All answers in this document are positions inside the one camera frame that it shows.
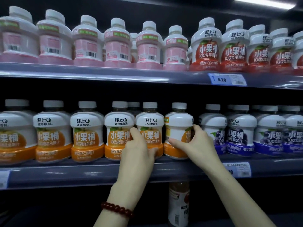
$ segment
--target orange juice bottle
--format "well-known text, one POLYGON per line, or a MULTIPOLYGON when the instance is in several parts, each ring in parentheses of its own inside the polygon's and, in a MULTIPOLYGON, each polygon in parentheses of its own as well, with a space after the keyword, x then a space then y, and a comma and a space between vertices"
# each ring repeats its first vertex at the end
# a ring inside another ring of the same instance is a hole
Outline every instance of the orange juice bottle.
POLYGON ((187 155, 180 149, 174 148, 168 141, 169 138, 177 139, 185 143, 191 141, 191 128, 194 118, 185 112, 186 103, 172 103, 172 112, 165 118, 166 135, 164 142, 164 154, 173 159, 187 159, 187 155))
POLYGON ((41 163, 62 161, 71 156, 70 114, 63 110, 63 101, 44 100, 45 111, 33 118, 37 130, 36 160, 41 163))
POLYGON ((187 227, 189 182, 169 183, 169 227, 187 227))
POLYGON ((164 116, 157 112, 158 103, 144 102, 143 112, 136 116, 136 126, 142 134, 147 148, 158 147, 155 158, 163 155, 162 127, 164 126, 164 116))
POLYGON ((134 126, 134 116, 127 111, 126 101, 113 101, 113 110, 104 118, 106 126, 105 157, 120 160, 127 141, 132 140, 130 129, 134 126))
POLYGON ((95 101, 79 101, 80 111, 71 116, 74 145, 71 157, 76 162, 91 162, 104 155, 104 115, 97 112, 95 101))
POLYGON ((0 113, 0 164, 34 159, 37 136, 28 100, 6 99, 5 106, 7 111, 0 113))

